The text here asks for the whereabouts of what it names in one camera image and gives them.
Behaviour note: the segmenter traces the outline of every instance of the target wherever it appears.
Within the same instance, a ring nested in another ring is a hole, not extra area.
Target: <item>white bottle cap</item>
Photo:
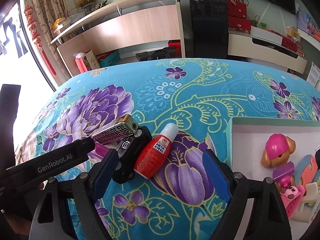
[[[163,128],[160,134],[166,136],[171,142],[173,142],[178,132],[179,132],[178,126],[170,122]]]

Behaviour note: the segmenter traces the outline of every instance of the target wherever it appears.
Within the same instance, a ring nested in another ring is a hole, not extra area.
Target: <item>pink helmet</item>
[[[289,150],[289,145],[285,136],[281,133],[271,135],[265,147],[270,160],[278,157]]]

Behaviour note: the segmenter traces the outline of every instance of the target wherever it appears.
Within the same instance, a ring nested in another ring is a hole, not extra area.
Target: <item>red shopping bag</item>
[[[228,16],[246,19],[247,5],[240,0],[228,0]]]

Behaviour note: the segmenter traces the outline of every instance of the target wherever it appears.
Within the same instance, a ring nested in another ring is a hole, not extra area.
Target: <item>blue floral bedspread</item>
[[[226,161],[225,129],[231,117],[320,119],[320,94],[288,73],[261,65],[213,59],[168,59],[101,68],[71,78],[36,118],[17,162],[90,136],[131,114],[155,136],[169,122],[180,132],[168,159],[151,179],[111,181],[96,208],[113,239],[207,240],[226,203],[205,173],[202,152]],[[116,143],[108,145],[115,148]],[[100,159],[57,176],[73,179]],[[70,210],[85,239],[75,205]]]

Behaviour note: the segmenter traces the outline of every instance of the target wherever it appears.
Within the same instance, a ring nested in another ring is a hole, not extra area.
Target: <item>toy dog figure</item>
[[[261,164],[265,168],[277,168],[273,172],[273,179],[276,182],[279,192],[281,189],[288,189],[295,186],[294,165],[288,162],[290,154],[296,149],[296,143],[291,138],[283,134],[275,133],[266,142],[265,150],[262,154]]]

